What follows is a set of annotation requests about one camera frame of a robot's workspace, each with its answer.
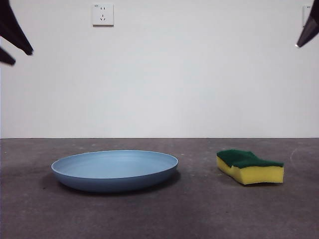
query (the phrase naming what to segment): plate rim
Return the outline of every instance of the plate rim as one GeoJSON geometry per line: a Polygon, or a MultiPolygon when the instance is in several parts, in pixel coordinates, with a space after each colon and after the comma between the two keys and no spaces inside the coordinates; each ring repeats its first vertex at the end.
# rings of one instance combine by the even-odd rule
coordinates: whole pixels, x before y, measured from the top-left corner
{"type": "Polygon", "coordinates": [[[156,151],[149,151],[149,150],[134,150],[134,149],[120,149],[120,150],[102,150],[102,151],[93,151],[93,152],[86,152],[86,153],[79,153],[79,154],[73,154],[73,155],[69,155],[69,156],[66,156],[66,157],[63,157],[63,158],[59,158],[58,160],[54,161],[52,164],[51,164],[51,170],[54,172],[54,173],[57,173],[59,175],[62,175],[62,176],[66,176],[66,177],[71,177],[71,178],[78,178],[78,179],[94,179],[94,180],[113,180],[113,179],[128,179],[128,178],[137,178],[137,177],[144,177],[144,176],[150,176],[150,175],[154,175],[154,174],[158,174],[158,173],[162,173],[162,172],[166,172],[168,170],[171,170],[173,168],[176,168],[178,166],[178,159],[171,155],[171,154],[168,154],[168,153],[162,153],[162,152],[156,152],[156,151]],[[99,152],[123,152],[123,151],[134,151],[134,152],[150,152],[150,153],[158,153],[158,154],[164,154],[164,155],[167,155],[169,157],[172,157],[173,159],[176,160],[176,163],[174,164],[174,166],[170,167],[170,168],[167,168],[165,170],[162,170],[162,171],[159,171],[159,172],[155,172],[155,173],[149,173],[149,174],[143,174],[143,175],[137,175],[137,176],[131,176],[131,177],[116,177],[116,178],[90,178],[90,177],[78,177],[78,176],[73,176],[73,175],[68,175],[68,174],[64,174],[64,173],[61,173],[59,171],[57,171],[56,169],[53,168],[54,164],[56,164],[58,161],[62,160],[62,159],[65,159],[65,158],[68,158],[68,157],[74,157],[74,156],[78,156],[78,155],[82,155],[82,154],[90,154],[90,153],[99,153],[99,152]]]}

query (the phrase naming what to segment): outlet cover plate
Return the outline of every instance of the outlet cover plate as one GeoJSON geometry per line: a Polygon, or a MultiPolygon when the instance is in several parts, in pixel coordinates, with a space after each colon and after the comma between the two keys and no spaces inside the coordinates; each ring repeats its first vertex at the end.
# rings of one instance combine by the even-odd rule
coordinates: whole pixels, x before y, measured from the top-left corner
{"type": "Polygon", "coordinates": [[[114,5],[109,3],[92,5],[93,26],[114,26],[114,5]]]}
{"type": "Polygon", "coordinates": [[[308,20],[308,17],[309,17],[310,12],[311,12],[311,8],[312,8],[311,4],[303,6],[303,27],[305,27],[305,24],[308,20]]]}

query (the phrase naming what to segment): scrub sponge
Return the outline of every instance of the scrub sponge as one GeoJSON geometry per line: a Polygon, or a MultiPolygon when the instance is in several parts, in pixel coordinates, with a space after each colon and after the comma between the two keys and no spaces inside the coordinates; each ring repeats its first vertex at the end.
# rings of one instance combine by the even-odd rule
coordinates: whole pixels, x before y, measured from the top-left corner
{"type": "Polygon", "coordinates": [[[217,153],[217,166],[237,182],[282,183],[284,164],[258,158],[252,152],[230,149],[217,153]]]}

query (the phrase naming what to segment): plate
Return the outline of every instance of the plate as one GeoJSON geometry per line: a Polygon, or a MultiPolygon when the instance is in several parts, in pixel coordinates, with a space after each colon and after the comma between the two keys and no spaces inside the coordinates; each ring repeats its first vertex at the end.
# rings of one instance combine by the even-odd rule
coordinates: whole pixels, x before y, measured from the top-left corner
{"type": "Polygon", "coordinates": [[[169,178],[178,165],[172,155],[142,150],[76,154],[52,163],[64,185],[88,192],[123,192],[149,187],[169,178]]]}

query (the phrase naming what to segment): gray floor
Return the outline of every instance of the gray floor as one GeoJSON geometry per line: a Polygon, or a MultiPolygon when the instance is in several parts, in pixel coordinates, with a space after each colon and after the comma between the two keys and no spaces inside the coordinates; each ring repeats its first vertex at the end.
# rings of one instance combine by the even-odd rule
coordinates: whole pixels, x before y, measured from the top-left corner
{"type": "Polygon", "coordinates": [[[318,239],[319,139],[2,139],[3,239],[318,239]],[[237,148],[285,163],[283,184],[242,186],[216,167],[237,148]],[[113,149],[172,154],[158,186],[91,194],[58,183],[50,164],[113,149]]]}

